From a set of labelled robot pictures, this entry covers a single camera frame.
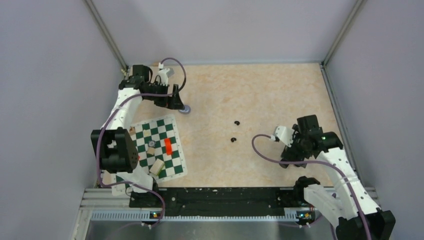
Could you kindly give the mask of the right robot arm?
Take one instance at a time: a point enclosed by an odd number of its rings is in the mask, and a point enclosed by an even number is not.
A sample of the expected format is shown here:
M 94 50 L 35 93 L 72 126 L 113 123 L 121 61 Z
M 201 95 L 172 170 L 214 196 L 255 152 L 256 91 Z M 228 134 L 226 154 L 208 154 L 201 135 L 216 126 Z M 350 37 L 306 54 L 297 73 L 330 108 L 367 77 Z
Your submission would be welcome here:
M 313 177 L 300 177 L 294 185 L 293 200 L 299 206 L 313 205 L 331 223 L 339 240 L 388 240 L 396 219 L 368 194 L 347 158 L 342 141 L 325 132 L 316 115 L 297 119 L 292 127 L 277 126 L 276 142 L 285 147 L 280 165 L 297 167 L 314 161 L 326 167 L 336 196 L 332 196 Z

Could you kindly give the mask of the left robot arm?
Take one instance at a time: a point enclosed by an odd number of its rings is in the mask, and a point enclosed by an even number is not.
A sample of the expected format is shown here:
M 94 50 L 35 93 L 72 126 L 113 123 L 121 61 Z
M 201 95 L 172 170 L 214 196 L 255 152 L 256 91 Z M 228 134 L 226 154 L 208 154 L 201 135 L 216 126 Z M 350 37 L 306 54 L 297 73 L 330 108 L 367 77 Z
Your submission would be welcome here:
M 157 72 L 146 65 L 133 65 L 118 85 L 117 98 L 109 117 L 99 129 L 90 134 L 96 160 L 96 174 L 101 186 L 111 188 L 116 183 L 104 183 L 102 173 L 115 174 L 122 184 L 129 185 L 141 194 L 141 200 L 149 207 L 160 202 L 160 193 L 155 190 L 154 179 L 139 164 L 136 144 L 130 136 L 131 123 L 142 101 L 170 110 L 184 110 L 185 104 L 179 92 L 184 84 L 174 84 L 169 91 L 169 80 L 174 74 L 164 62 L 158 64 Z

